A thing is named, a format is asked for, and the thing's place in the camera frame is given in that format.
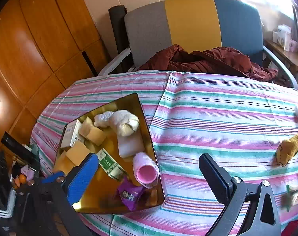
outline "pink cup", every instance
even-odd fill
[[[133,166],[136,180],[144,187],[150,189],[158,184],[159,168],[146,153],[137,153]]]

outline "metal bolt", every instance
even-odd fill
[[[265,186],[269,186],[270,183],[269,183],[267,180],[264,180],[264,181],[263,181],[263,185],[265,185]]]
[[[238,176],[235,176],[235,177],[233,178],[233,180],[234,180],[235,183],[237,183],[237,184],[239,184],[239,183],[242,182],[242,179],[240,179]]]
[[[28,186],[32,186],[33,184],[35,184],[35,181],[33,179],[28,181]]]
[[[63,181],[65,181],[65,177],[64,176],[59,176],[56,178],[56,182],[57,183],[62,183]]]

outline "purple snack package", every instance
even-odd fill
[[[136,209],[137,202],[145,191],[144,186],[135,186],[125,176],[117,191],[122,202],[130,211]]]

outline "gold tray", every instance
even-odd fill
[[[137,93],[130,94],[100,106],[99,108],[96,108],[79,117],[78,120],[82,123],[86,117],[89,117],[92,121],[94,121],[94,116],[97,114],[103,113],[105,111],[115,112],[117,110],[128,110],[139,118],[140,132],[144,142],[145,151],[150,158],[157,163],[152,139]],[[132,162],[133,157],[128,157],[126,159],[121,158],[118,154],[117,135],[110,128],[102,130],[106,134],[106,139],[101,146],[96,146],[87,139],[84,143],[85,146],[93,153],[97,153],[101,148],[105,148],[105,150],[117,161],[117,163],[126,170],[133,184],[140,186],[134,177]],[[64,131],[60,139],[57,157],[59,157],[62,153],[60,145],[63,139]],[[82,195],[80,202],[73,205],[74,209],[80,213],[91,214],[124,214],[130,212],[129,209],[121,203],[121,201],[113,199],[119,184],[120,183],[118,181],[110,178],[101,168],[101,166],[99,166],[85,193]],[[162,205],[165,196],[162,189],[160,175],[158,185],[153,189],[146,190],[145,195],[149,196],[147,201],[138,203],[137,210],[155,209]]]

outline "tablecloth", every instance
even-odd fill
[[[165,202],[149,215],[80,215],[88,227],[101,235],[205,235],[223,204],[199,170],[202,153],[246,182],[267,179],[282,229],[298,218],[298,205],[289,212],[282,207],[286,185],[298,183],[298,154],[285,167],[275,157],[279,143],[298,133],[298,92],[252,79],[140,71],[77,81],[46,107],[33,128],[31,143],[39,147],[43,173],[52,172],[66,123],[134,92],[149,125]]]

